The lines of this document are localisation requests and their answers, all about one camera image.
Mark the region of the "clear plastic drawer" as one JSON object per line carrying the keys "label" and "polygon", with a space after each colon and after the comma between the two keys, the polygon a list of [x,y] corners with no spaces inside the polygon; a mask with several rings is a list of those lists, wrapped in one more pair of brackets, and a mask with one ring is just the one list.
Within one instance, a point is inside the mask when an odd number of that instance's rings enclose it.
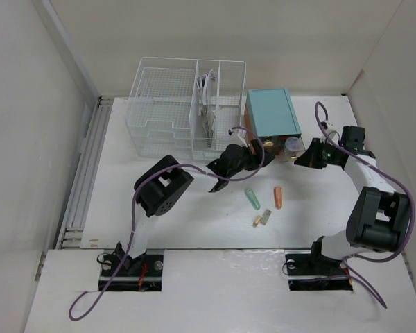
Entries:
{"label": "clear plastic drawer", "polygon": [[279,154],[282,162],[294,162],[306,151],[301,137],[288,137]]}

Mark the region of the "clear jar of paperclips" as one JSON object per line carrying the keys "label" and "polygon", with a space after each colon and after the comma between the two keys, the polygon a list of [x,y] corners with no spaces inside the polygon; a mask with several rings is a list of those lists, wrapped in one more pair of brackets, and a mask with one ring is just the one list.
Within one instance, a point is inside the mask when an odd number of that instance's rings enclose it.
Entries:
{"label": "clear jar of paperclips", "polygon": [[288,137],[285,141],[284,148],[289,152],[302,150],[302,140],[299,137]]}

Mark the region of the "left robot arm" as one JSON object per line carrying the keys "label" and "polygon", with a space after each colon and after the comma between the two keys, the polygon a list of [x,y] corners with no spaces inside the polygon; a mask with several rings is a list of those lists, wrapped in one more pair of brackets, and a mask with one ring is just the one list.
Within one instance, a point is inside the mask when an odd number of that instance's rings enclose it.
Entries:
{"label": "left robot arm", "polygon": [[[233,178],[242,171],[256,174],[275,159],[257,140],[251,146],[230,144],[220,157],[207,165],[208,176],[216,179],[209,190],[217,193],[231,182],[247,180],[251,176]],[[186,168],[204,174],[205,170],[195,165],[180,164],[173,156],[167,155],[153,165],[134,185],[131,213],[132,225],[128,243],[116,245],[117,268],[126,275],[133,276],[144,264],[150,230],[158,217],[167,213],[182,197],[194,177]]]}

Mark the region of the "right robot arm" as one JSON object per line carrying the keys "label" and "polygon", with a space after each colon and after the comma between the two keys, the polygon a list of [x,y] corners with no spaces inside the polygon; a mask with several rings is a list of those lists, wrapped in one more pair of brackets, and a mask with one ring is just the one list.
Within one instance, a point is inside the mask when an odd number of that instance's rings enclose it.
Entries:
{"label": "right robot arm", "polygon": [[312,169],[336,165],[351,178],[358,198],[346,228],[320,237],[302,260],[315,273],[338,267],[349,257],[364,258],[367,252],[390,253],[396,257],[410,239],[415,204],[410,192],[396,191],[393,178],[380,170],[372,151],[364,145],[365,130],[345,126],[338,143],[330,137],[312,139],[295,164]]}

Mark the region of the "green transparent case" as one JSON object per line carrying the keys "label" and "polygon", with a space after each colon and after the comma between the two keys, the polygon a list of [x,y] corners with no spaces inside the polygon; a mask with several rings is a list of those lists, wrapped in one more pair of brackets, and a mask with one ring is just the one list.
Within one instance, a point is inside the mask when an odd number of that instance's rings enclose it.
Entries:
{"label": "green transparent case", "polygon": [[247,188],[244,191],[247,199],[249,200],[250,204],[253,206],[255,210],[261,209],[261,204],[259,202],[259,199],[257,198],[256,194],[251,188]]}

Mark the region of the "orange transparent case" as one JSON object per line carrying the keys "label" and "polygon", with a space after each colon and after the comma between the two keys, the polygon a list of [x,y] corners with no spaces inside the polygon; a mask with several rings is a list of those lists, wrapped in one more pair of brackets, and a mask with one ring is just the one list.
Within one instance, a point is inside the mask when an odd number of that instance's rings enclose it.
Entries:
{"label": "orange transparent case", "polygon": [[283,191],[281,187],[274,187],[273,196],[275,201],[275,207],[280,210],[283,207]]}

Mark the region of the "teal orange drawer box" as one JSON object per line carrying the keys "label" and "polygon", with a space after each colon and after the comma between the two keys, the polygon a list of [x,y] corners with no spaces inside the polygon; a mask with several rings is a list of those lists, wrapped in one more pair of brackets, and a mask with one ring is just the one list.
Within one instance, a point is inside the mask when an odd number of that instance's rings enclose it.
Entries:
{"label": "teal orange drawer box", "polygon": [[287,88],[248,90],[245,124],[261,139],[264,148],[274,155],[284,154],[288,138],[302,135]]}

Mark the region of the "yellow eraser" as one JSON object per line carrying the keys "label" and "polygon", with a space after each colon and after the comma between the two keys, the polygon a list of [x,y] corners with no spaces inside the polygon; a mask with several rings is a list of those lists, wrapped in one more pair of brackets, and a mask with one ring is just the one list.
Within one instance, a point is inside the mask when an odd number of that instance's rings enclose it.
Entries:
{"label": "yellow eraser", "polygon": [[253,221],[253,223],[252,223],[252,226],[255,228],[255,227],[257,227],[259,224],[260,224],[260,222],[261,222],[261,220],[262,220],[262,217],[261,216],[258,216],[254,221]]}

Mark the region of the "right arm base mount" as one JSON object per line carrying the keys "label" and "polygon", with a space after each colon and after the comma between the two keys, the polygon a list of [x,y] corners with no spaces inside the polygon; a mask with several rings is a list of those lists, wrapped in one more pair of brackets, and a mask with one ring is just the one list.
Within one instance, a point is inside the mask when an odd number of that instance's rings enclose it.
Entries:
{"label": "right arm base mount", "polygon": [[353,291],[349,271],[341,261],[321,254],[322,242],[317,240],[309,250],[285,253],[283,272],[288,276],[290,291]]}

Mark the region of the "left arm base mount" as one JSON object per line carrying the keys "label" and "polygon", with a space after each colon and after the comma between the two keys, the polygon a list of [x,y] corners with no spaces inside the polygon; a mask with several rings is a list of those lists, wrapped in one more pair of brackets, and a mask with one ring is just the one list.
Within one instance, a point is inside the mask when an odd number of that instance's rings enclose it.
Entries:
{"label": "left arm base mount", "polygon": [[97,256],[101,266],[98,278],[98,290],[113,292],[159,292],[162,290],[162,273],[164,269],[164,251],[147,250],[139,257],[127,257],[125,265],[112,278],[124,251],[120,244],[112,252],[104,252]]}

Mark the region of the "aluminium rail left side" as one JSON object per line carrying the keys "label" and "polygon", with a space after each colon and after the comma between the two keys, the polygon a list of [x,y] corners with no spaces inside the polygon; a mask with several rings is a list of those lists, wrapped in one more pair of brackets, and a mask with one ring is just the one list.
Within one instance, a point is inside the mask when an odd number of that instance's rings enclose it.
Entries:
{"label": "aluminium rail left side", "polygon": [[98,98],[87,133],[80,142],[80,159],[59,224],[56,250],[80,247],[113,102],[106,96]]}

